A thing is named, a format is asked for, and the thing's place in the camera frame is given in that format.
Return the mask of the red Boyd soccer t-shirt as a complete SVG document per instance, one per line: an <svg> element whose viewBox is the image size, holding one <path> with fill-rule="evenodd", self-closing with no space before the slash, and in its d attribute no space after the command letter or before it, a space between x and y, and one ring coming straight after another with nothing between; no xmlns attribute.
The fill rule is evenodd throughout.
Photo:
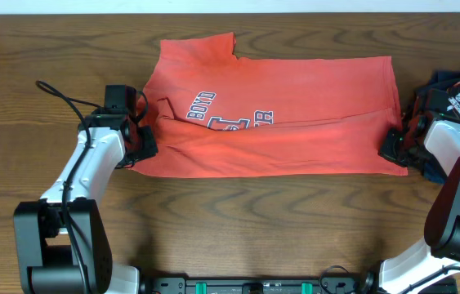
<svg viewBox="0 0 460 294"><path fill-rule="evenodd" d="M236 56L235 44L232 33L161 42L139 103L159 151L137 172L407 174L378 153L401 125L390 57L254 60Z"/></svg>

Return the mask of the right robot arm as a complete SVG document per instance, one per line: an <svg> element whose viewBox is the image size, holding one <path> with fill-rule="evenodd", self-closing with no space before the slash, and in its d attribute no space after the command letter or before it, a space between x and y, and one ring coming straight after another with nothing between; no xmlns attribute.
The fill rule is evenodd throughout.
<svg viewBox="0 0 460 294"><path fill-rule="evenodd" d="M418 95L404 129L388 131L379 150L402 167L433 170L443 186L428 212L423 236L414 245L370 270L362 293L419 293L460 273L460 85Z"/></svg>

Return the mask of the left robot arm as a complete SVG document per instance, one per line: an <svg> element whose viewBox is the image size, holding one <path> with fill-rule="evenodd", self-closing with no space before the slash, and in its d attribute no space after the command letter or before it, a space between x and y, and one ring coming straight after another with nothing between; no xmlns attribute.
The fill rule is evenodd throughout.
<svg viewBox="0 0 460 294"><path fill-rule="evenodd" d="M78 116L78 143L56 182L38 201L14 211L20 285L25 293L143 293L151 289L134 266L113 261L98 204L111 174L155 156L158 147L143 92L108 85L105 102Z"/></svg>

